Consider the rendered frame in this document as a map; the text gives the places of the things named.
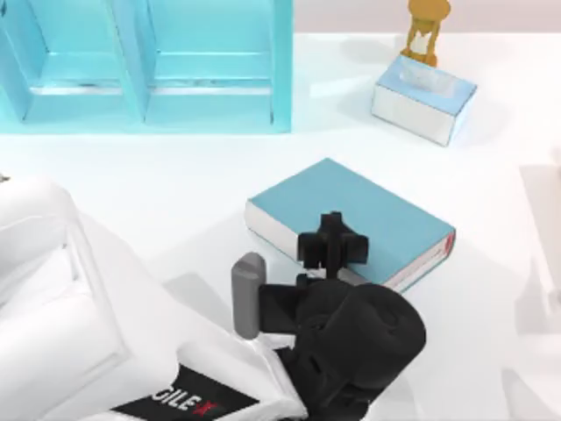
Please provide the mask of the pale grey rounded box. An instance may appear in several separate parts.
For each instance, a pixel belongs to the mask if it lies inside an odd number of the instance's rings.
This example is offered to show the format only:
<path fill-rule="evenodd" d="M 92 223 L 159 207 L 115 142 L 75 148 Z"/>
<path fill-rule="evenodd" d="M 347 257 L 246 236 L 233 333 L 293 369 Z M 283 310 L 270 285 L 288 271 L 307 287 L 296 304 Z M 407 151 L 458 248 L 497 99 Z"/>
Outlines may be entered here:
<path fill-rule="evenodd" d="M 246 253 L 231 268 L 233 324 L 244 339 L 259 336 L 259 287 L 265 283 L 266 262 L 258 253 Z"/>

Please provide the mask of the light blue rack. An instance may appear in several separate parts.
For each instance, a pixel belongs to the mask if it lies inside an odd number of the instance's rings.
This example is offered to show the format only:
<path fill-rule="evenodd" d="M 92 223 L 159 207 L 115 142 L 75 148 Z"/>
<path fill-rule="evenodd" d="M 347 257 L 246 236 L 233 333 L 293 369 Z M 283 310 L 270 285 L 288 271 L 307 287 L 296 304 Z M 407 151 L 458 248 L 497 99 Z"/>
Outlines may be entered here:
<path fill-rule="evenodd" d="M 275 133 L 294 0 L 0 0 L 0 133 Z"/>

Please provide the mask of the golden hourglass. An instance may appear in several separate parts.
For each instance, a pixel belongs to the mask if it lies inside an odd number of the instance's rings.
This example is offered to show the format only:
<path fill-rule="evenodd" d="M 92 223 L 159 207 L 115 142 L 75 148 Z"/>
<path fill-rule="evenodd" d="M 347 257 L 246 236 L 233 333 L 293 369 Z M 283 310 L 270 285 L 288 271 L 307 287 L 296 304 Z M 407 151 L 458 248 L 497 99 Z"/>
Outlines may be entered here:
<path fill-rule="evenodd" d="M 435 47 L 442 22 L 451 12 L 449 0 L 408 0 L 411 24 L 401 55 L 435 68 Z"/>

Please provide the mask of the blue book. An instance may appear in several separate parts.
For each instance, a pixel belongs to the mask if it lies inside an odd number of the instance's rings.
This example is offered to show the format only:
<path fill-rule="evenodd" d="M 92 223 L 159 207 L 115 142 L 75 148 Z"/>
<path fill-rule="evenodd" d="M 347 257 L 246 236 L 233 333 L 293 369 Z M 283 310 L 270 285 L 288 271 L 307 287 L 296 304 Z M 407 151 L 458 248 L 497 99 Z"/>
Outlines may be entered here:
<path fill-rule="evenodd" d="M 298 235 L 316 231 L 330 211 L 369 239 L 366 264 L 341 272 L 354 284 L 404 292 L 448 258 L 456 238 L 452 225 L 330 158 L 248 199 L 245 224 L 295 259 Z"/>

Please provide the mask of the blue and white tissue box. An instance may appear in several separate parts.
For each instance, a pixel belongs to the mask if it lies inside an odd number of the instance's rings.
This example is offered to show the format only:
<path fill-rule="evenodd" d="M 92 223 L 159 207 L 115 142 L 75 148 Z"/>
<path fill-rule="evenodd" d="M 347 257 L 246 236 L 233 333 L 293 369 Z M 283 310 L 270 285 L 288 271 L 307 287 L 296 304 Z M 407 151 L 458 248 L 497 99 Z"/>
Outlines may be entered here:
<path fill-rule="evenodd" d="M 399 55 L 374 85 L 371 113 L 448 146 L 465 121 L 477 89 L 473 82 Z"/>

